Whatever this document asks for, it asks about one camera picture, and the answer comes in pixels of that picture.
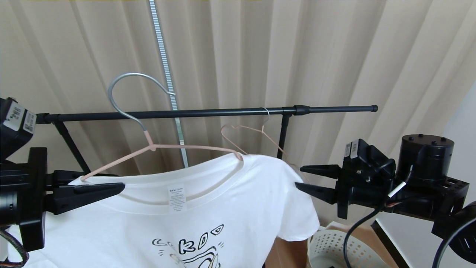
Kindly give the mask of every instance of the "clothes rail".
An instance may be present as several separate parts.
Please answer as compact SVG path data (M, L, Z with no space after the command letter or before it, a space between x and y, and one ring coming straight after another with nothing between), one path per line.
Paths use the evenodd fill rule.
M370 106L333 106L333 107L310 107L306 105L294 105L288 107L266 108L269 114L282 115L281 132L279 135L279 147L284 149L289 119L293 115L305 115L309 113L348 113L348 112L376 112L377 105ZM238 116L238 115L267 115L268 111L263 108L240 108L240 109L209 109L209 110L179 110L179 111L149 111L130 112L139 119L177 118L177 117L212 117L212 116ZM78 161L81 169L91 172L81 152L74 143L64 122L96 121L96 120L120 120L127 119L119 113L72 113L72 114L37 114L37 124L54 124L59 134L63 137L66 145ZM277 158L281 159L282 152L278 150Z

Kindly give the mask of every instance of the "silver hook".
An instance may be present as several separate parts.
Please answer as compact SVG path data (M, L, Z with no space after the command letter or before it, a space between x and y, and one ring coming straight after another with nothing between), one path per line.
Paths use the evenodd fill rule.
M269 111L268 111L267 108L265 108L265 107L262 107L262 108L265 109L266 112L268 112L268 118L263 122L263 127L264 127L264 125L266 124L266 122L269 120L270 115L269 115Z
M147 131L147 128L144 126L144 124L139 120L137 119L136 117L126 113L125 111L123 111L121 108L119 108L119 106L116 104L116 102L114 101L114 98L112 97L112 89L114 88L114 86L116 85L117 82L119 82L119 80L121 80L122 78L124 77L128 77L128 76L142 76L142 77L145 77L145 78L149 78L150 80L152 80L155 84L157 84L166 94L169 94L169 95L175 95L175 93L172 93L172 92L169 92L167 89L165 89L165 87L159 83L159 81L157 81L155 78L153 78L152 76L150 75L146 75L146 74L143 74L143 73L139 73L139 72L128 72L128 73L124 73L124 74L121 74L120 76L116 77L112 82L111 84L109 85L109 88L108 88L108 98L109 98L109 101L111 102L112 106L114 107L114 109L116 109L121 115L127 117L127 118L130 118L134 121L136 121L137 123L140 124L140 126L142 127L142 130L145 132Z

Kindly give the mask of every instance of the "pink clothes hanger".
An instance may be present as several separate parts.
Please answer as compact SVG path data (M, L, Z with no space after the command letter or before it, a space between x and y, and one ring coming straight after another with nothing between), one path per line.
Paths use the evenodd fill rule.
M114 161L114 162L111 162L101 168L98 168L92 172L90 172L89 174L83 176L81 178L81 181L85 181L87 178L91 177L91 176L94 176L100 172L103 172L105 171L106 169L110 168L110 167L113 167L119 163L122 163L128 159L131 159L137 155L140 155L141 153L144 153L144 152L147 152L147 151L155 151L157 148L172 148L172 149L175 149L175 148L185 148L185 149L206 149L206 150L215 150L215 151L222 151L222 152L230 152L230 153L234 153L235 156L239 159L239 160L243 160L243 157L235 150L232 150L232 149L226 149L226 148L221 148L221 147L213 147L213 146L200 146L200 145L178 145L178 144L154 144L152 142L152 138L150 137L150 134L149 132L147 131L147 128L145 127L145 125L139 120L137 119L136 117L124 112L123 110L121 110L116 102L114 101L114 98L112 97L112 89L114 88L114 86L116 85L116 83L121 80L122 78L124 77L128 77L128 76L142 76L142 77L145 77L145 78L149 78L150 80L152 80L155 84L157 84L166 94L169 94L169 95L175 95L174 93L172 92L169 92L168 90L165 89L165 87L160 84L155 78L149 76L149 75L146 75L146 74L143 74L143 73L139 73L139 72L129 72L129 73L125 73L125 74L122 74L118 77L116 77L116 79L114 79L111 84L109 85L109 88L108 88L108 98L109 98L109 101L111 102L112 106L120 113L122 114L123 116L127 117L127 118L130 118L134 121L136 121L137 123L139 123L139 125L142 127L142 130L144 131L144 135L147 139L147 142L149 143L148 146L138 150L138 151L135 151L129 155L126 155L122 158L119 158L118 160Z
M245 152L243 149L241 149L238 145L236 145L234 142L232 142L230 139L228 139L225 134L223 133L223 130L227 127L231 127L233 129L239 129L239 128L246 128L246 129L250 129L250 130L253 130L253 131L257 131L257 132L260 132L261 134L263 134L266 138L268 138L268 140L270 140L277 148L278 150L280 150L284 157L285 157L285 162L290 165L290 166L293 166L295 167L297 170L299 170L298 166L295 165L295 164L292 164L292 163L289 163L288 162L288 155L286 154L286 152L281 148L279 147L279 145L270 137L268 136L268 134L265 133L265 124L266 122L269 120L270 118L270 114L269 114L269 111L267 108L263 108L266 110L266 112L268 113L268 118L263 122L263 125L261 126L261 130L259 129L256 129L256 128L252 128L252 127L249 127L249 126L244 126L244 125L237 125L237 126L233 126L231 124L226 124L224 125L223 127L221 127L221 136L223 138L225 138L225 140L227 140L229 143L231 143L232 145L234 145L236 148L238 148L238 150L240 150L241 152L243 152L243 154L247 155L248 153ZM301 173L301 175L307 180L307 182L310 184L311 182L309 181L309 179L306 177L306 175L304 175L303 173Z

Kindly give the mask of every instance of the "curtain fold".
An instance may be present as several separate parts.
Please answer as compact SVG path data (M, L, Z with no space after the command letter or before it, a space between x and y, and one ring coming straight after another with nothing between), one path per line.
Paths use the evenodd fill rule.
M294 116L285 150L297 165L341 164L362 138L397 158L401 136L441 134L476 81L476 3L460 1L155 2L179 109L377 104L377 113ZM0 1L0 94L35 113L112 112L106 91L124 72L165 86L148 1ZM114 89L125 111L169 110L144 78ZM181 119L185 144L230 147L224 124L261 128L265 116ZM279 116L265 131L278 141ZM144 120L155 142L178 143L173 119ZM131 120L66 123L92 169L147 143ZM225 130L247 153L275 155L259 133ZM31 146L49 149L49 170L79 170L53 125L38 125ZM28 148L10 159L25 161ZM187 150L190 165L221 155ZM109 172L182 168L180 150L148 152ZM315 184L331 179L307 175ZM315 200L323 223L335 207ZM351 210L348 223L366 213Z

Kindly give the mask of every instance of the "white t-shirt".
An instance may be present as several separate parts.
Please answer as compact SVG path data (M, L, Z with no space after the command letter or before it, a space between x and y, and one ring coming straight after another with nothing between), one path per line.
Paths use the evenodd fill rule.
M25 267L260 268L276 236L305 240L319 220L285 162L243 158L228 154L162 174L75 180L71 185L123 182L126 188L48 214L45 247L30 252ZM10 233L20 237L14 227ZM9 254L10 261L20 259L13 248Z

